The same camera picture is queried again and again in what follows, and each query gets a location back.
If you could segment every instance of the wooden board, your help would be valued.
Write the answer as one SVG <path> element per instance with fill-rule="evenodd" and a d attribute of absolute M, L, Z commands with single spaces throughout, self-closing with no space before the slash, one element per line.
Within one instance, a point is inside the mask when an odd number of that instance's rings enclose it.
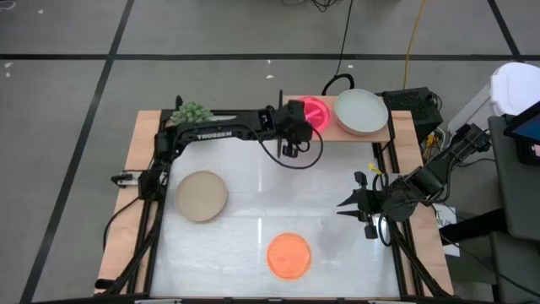
<path fill-rule="evenodd" d="M 154 150 L 154 135 L 158 131 L 160 111 L 140 111 L 133 131 L 132 143 L 126 161 L 127 169 L 146 169 Z M 393 111 L 396 130 L 396 151 L 400 170 L 406 174 L 422 165 L 413 119 L 408 111 Z M 137 196 L 136 187 L 121 189 L 118 193 L 115 212 Z M 101 261 L 99 278 L 115 279 L 133 255 L 138 225 L 142 213 L 142 202 L 136 203 L 119 215 L 111 225 L 107 247 Z M 419 205 L 411 217 L 414 244 L 420 260 L 439 282 L 442 288 L 453 293 L 446 259 L 439 238 L 439 229 L 432 209 Z M 413 282 L 408 260 L 403 257 L 406 284 L 413 294 Z M 136 291 L 143 290 L 144 275 L 148 258 L 141 262 Z"/>
<path fill-rule="evenodd" d="M 285 95 L 283 97 L 283 104 L 286 105 L 289 100 L 298 100 L 304 95 Z M 390 134 L 388 133 L 388 126 L 385 125 L 381 130 L 374 132 L 370 135 L 353 135 L 341 128 L 338 124 L 338 118 L 334 111 L 334 103 L 337 99 L 336 96 L 311 96 L 318 98 L 330 108 L 330 124 L 321 132 L 322 140 L 325 141 L 354 141 L 354 142 L 368 142 L 368 143 L 387 143 L 390 140 Z"/>

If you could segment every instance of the orange plate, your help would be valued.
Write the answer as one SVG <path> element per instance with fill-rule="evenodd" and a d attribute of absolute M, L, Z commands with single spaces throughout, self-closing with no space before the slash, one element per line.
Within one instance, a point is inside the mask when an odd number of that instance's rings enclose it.
<path fill-rule="evenodd" d="M 295 233 L 280 234 L 268 245 L 267 263 L 278 278 L 296 280 L 310 269 L 310 246 Z"/>

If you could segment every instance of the white plate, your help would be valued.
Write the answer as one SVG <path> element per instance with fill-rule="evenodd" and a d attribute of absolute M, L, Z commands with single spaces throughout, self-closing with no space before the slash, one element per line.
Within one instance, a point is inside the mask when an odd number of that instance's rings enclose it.
<path fill-rule="evenodd" d="M 337 121 L 351 133 L 379 131 L 388 121 L 385 103 L 375 94 L 360 89 L 346 90 L 334 104 Z"/>

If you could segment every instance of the yellow cable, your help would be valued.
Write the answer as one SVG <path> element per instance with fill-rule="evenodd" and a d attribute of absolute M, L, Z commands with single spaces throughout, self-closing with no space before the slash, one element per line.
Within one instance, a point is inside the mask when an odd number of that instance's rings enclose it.
<path fill-rule="evenodd" d="M 416 35 L 416 30 L 419 27 L 420 19 L 422 18 L 422 13 L 424 12 L 424 5 L 427 0 L 422 0 L 422 4 L 420 5 L 420 10 L 418 11 L 418 16 L 416 16 L 416 21 L 414 21 L 414 27 L 413 27 L 413 33 L 411 34 L 411 40 L 408 42 L 408 48 L 407 48 L 407 56 L 405 57 L 405 76 L 403 78 L 403 89 L 405 90 L 405 87 L 407 85 L 407 75 L 408 75 L 408 57 L 411 54 L 411 49 L 413 48 L 413 41 L 414 36 Z"/>

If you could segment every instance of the green plant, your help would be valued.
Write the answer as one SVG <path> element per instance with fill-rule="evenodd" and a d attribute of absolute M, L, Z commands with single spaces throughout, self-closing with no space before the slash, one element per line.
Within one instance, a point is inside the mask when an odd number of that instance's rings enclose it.
<path fill-rule="evenodd" d="M 175 125 L 181 122 L 207 122 L 212 117 L 212 112 L 195 102 L 186 103 L 174 111 L 170 116 L 170 120 Z"/>

